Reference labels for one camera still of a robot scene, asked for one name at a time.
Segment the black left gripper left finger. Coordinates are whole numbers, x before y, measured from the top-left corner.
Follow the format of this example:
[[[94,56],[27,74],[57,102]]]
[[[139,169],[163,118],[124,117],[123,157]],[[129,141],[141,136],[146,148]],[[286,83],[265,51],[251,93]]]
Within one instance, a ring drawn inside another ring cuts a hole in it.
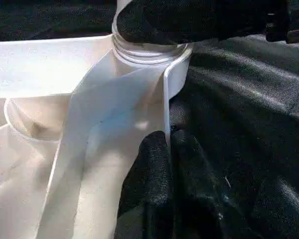
[[[122,184],[116,239],[170,239],[174,201],[170,154],[162,131],[147,135]]]

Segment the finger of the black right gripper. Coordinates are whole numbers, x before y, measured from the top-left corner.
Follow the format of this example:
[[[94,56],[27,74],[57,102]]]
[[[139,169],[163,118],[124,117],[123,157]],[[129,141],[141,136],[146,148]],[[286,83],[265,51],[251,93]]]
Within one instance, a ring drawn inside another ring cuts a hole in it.
[[[116,26],[132,43],[176,45],[261,33],[267,0],[133,0]]]

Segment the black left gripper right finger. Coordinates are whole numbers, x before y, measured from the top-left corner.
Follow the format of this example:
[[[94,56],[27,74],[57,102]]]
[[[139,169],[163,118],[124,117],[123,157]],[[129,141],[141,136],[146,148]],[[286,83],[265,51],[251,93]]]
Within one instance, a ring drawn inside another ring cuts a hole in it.
[[[251,230],[197,139],[171,136],[180,239],[249,239]]]

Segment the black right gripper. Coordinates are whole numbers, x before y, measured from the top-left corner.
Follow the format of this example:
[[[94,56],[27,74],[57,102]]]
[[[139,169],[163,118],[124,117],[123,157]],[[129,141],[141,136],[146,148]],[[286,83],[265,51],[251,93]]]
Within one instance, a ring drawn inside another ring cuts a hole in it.
[[[266,40],[299,43],[299,0],[270,0],[269,3]]]

